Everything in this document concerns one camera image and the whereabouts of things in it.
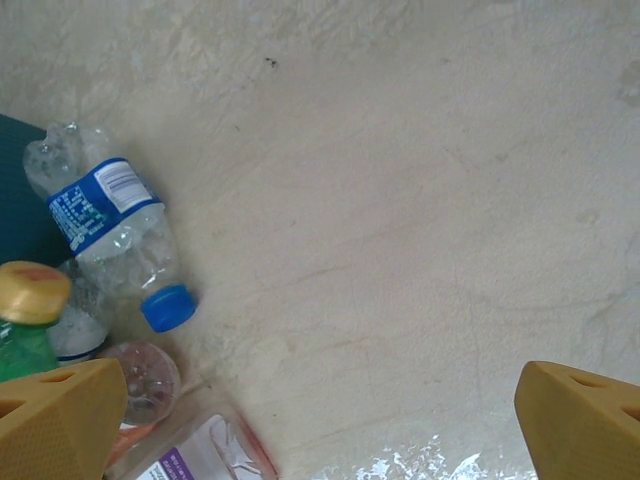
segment green bottle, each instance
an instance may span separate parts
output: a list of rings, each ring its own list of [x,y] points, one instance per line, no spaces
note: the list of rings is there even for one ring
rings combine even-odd
[[[33,262],[0,266],[0,382],[58,368],[47,328],[60,316],[71,281]]]

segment white floor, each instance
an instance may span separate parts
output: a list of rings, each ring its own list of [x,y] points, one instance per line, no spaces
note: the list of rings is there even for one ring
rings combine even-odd
[[[99,122],[169,205],[283,480],[531,479],[545,359],[640,382],[640,1],[0,1],[0,108]]]

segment barcode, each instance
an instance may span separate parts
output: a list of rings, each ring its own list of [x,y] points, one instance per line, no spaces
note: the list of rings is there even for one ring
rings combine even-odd
[[[93,175],[120,213],[152,199],[138,175],[125,161],[110,163]]]

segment dark green object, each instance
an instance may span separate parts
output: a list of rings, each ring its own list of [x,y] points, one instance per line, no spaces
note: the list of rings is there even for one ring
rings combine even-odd
[[[46,325],[19,325],[0,318],[0,382],[58,368]]]
[[[27,144],[45,135],[40,128],[0,115],[0,265],[29,260],[57,267],[71,258],[67,242],[22,167]]]

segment blue bottle cap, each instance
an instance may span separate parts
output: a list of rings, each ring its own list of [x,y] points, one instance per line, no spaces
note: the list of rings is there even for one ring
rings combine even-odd
[[[164,333],[179,327],[196,311],[196,302],[184,285],[172,285],[148,297],[140,310],[154,332]]]

